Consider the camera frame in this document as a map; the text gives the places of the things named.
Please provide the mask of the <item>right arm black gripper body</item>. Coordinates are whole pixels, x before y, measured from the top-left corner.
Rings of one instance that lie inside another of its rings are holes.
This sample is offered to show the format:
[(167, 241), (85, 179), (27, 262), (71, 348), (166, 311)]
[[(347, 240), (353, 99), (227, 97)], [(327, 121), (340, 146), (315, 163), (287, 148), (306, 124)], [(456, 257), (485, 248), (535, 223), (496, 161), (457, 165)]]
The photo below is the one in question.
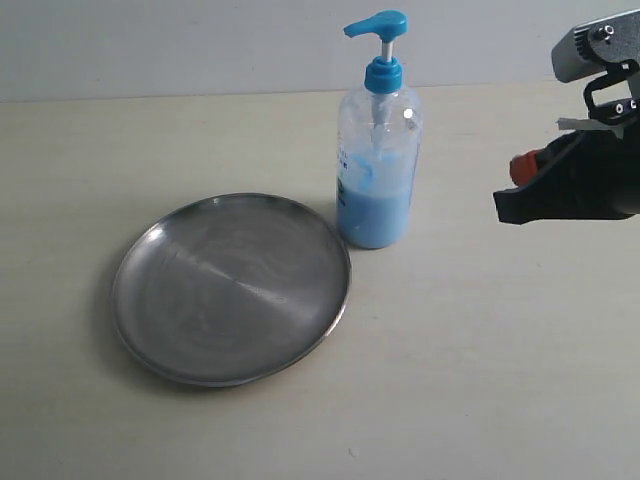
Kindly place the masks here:
[(584, 118), (537, 153), (539, 220), (621, 220), (639, 213), (639, 66), (620, 64), (584, 88)]

